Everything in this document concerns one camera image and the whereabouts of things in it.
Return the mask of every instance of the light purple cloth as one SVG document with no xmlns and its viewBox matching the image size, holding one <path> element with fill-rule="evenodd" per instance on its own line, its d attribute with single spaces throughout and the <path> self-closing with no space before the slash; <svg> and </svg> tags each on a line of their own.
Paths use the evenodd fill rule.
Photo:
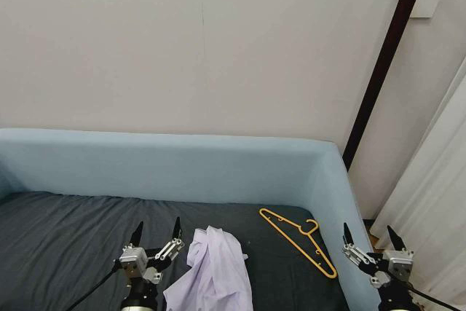
<svg viewBox="0 0 466 311">
<path fill-rule="evenodd" d="M 187 264 L 191 269 L 163 292 L 167 311 L 252 311 L 248 271 L 233 235 L 196 229 Z"/>
</svg>

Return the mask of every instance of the orange hanger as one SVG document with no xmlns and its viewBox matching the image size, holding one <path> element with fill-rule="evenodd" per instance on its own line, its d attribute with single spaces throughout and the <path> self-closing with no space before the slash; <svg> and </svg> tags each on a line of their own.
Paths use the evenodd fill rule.
<svg viewBox="0 0 466 311">
<path fill-rule="evenodd" d="M 284 233 L 284 231 L 281 230 L 281 228 L 279 228 L 276 224 L 274 224 L 270 218 L 270 216 L 268 216 L 267 214 L 265 213 L 268 213 L 270 215 L 273 215 L 275 216 L 278 221 L 285 221 L 287 223 L 289 223 L 290 225 L 292 226 L 295 226 L 298 228 L 299 230 L 299 233 L 301 233 L 302 235 L 305 235 L 307 236 L 312 244 L 314 245 L 314 247 L 316 248 L 315 250 L 315 253 L 317 255 L 320 255 L 323 257 L 323 259 L 325 260 L 325 262 L 327 263 L 328 267 L 330 267 L 332 273 L 328 273 L 327 271 L 325 271 L 322 266 L 321 266 L 321 263 L 320 262 L 316 262 L 313 258 L 311 258 L 304 250 L 301 249 L 301 247 L 299 245 L 297 245 L 294 240 L 292 240 L 286 233 Z M 319 224 L 317 223 L 316 220 L 312 220 L 312 219 L 307 219 L 306 222 L 312 222 L 315 226 L 313 228 L 310 229 L 310 231 L 308 232 L 303 232 L 303 230 L 301 229 L 301 226 L 292 222 L 291 220 L 288 220 L 287 218 L 284 218 L 283 216 L 280 216 L 278 215 L 277 213 L 274 213 L 273 211 L 267 209 L 267 208 L 261 208 L 259 210 L 259 214 L 261 214 L 261 216 L 267 220 L 267 222 L 269 224 L 271 224 L 279 233 L 282 234 L 283 237 L 285 237 L 287 240 L 290 241 L 290 243 L 292 245 L 295 246 L 296 249 L 298 249 L 299 251 L 301 251 L 301 253 L 306 256 L 306 258 L 312 262 L 325 276 L 327 276 L 328 278 L 335 278 L 337 276 L 336 274 L 336 270 L 335 270 L 335 267 L 333 267 L 332 263 L 328 260 L 327 256 L 324 254 L 324 252 L 322 251 L 322 249 L 320 249 L 319 245 L 315 242 L 314 238 L 312 238 L 312 233 L 314 231 L 316 231 L 318 228 L 319 228 Z"/>
</svg>

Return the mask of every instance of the gray bedsheet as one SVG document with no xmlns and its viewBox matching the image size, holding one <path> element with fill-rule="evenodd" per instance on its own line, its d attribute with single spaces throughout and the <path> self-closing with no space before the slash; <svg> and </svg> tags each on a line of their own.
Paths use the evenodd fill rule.
<svg viewBox="0 0 466 311">
<path fill-rule="evenodd" d="M 45 192 L 11 194 L 0 200 L 0 310 L 64 310 L 111 269 L 112 259 L 120 255 L 139 221 L 144 221 L 141 245 L 156 248 L 170 238 L 176 216 L 181 217 L 187 244 L 159 285 L 159 309 L 161 290 L 189 269 L 186 255 L 194 229 L 211 225 L 232 233 L 249 255 L 246 267 L 255 310 L 347 310 L 338 280 L 317 271 L 260 217 L 259 208 Z M 297 223 L 311 217 L 302 208 L 267 208 Z M 286 224 L 281 227 L 313 252 L 305 236 Z M 316 241 L 323 247 L 319 235 Z M 129 291 L 125 285 L 124 275 L 117 273 L 75 310 L 119 310 Z"/>
</svg>

